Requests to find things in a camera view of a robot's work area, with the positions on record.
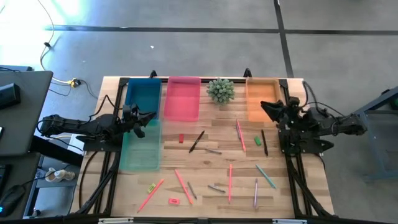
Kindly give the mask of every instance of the wooden tabletop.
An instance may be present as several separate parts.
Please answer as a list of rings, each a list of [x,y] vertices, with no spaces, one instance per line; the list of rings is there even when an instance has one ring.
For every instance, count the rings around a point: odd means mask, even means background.
[[[105,95],[114,102],[120,77],[104,77],[97,108]],[[288,79],[291,96],[305,101],[305,92],[301,78]],[[280,151],[279,138],[275,123],[250,122],[246,114],[246,94],[244,84],[235,84],[236,97],[226,106],[218,106],[207,96],[205,84],[200,93],[200,112],[197,122],[175,122],[163,120],[163,108],[167,84],[162,84],[160,119],[162,120],[162,150],[159,171],[125,172],[119,171],[116,182],[113,217],[208,217],[208,218],[293,218],[292,199],[284,155]],[[106,102],[101,110],[112,113],[112,106]],[[237,137],[235,124],[239,119],[247,152],[242,150]],[[264,130],[269,156],[264,154],[263,146],[256,146],[253,138]],[[188,150],[199,134],[205,134],[195,150]],[[178,135],[184,134],[184,142],[178,143]],[[214,149],[222,155],[210,154],[204,149]],[[83,160],[85,166],[91,153]],[[99,152],[88,166],[83,182],[83,203],[98,185],[104,153]],[[229,165],[233,165],[232,200],[228,203]],[[261,166],[277,186],[273,189],[256,169]],[[321,160],[310,154],[303,154],[303,164],[308,188],[326,211],[333,213],[328,183]],[[174,169],[178,169],[185,184],[189,181],[197,194],[193,205],[189,204],[181,188]],[[253,207],[254,182],[258,178],[258,207]],[[147,197],[147,189],[152,183],[165,179],[148,204],[137,210]],[[227,191],[221,194],[209,189],[208,184],[216,184]],[[78,210],[78,185],[71,212]],[[103,205],[106,204],[108,187],[105,188]],[[180,205],[169,205],[169,198],[179,198]],[[300,208],[304,211],[301,191],[298,190]]]

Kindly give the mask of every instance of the gray floor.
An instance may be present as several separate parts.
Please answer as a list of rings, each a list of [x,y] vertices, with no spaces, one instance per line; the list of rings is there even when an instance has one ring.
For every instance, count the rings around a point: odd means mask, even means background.
[[[277,28],[272,0],[42,2],[56,24]],[[280,0],[280,6],[286,29],[398,30],[395,0]],[[19,26],[11,27],[7,21]],[[42,42],[50,35],[41,25],[48,23],[35,1],[23,5],[8,1],[0,14],[0,29],[12,32],[0,36],[0,63],[40,69]],[[46,69],[61,79],[82,78],[95,93],[105,75],[148,75],[153,69],[170,76],[241,76],[249,67],[256,77],[287,76],[278,34],[56,32],[55,42],[44,59]],[[287,35],[287,43],[294,76],[306,79],[319,101],[343,113],[398,83],[398,36]],[[62,86],[51,88],[67,91]],[[49,93],[42,116],[58,113],[86,119],[95,103],[85,87],[67,98]],[[336,214],[397,223],[398,181],[363,181],[363,175],[374,172],[366,137],[329,139],[335,147],[325,153],[326,174]],[[61,201],[70,197],[66,193],[41,191],[37,208],[49,214],[65,213],[68,205],[61,206]],[[46,203],[54,195],[58,200],[52,201],[60,206],[49,207]]]

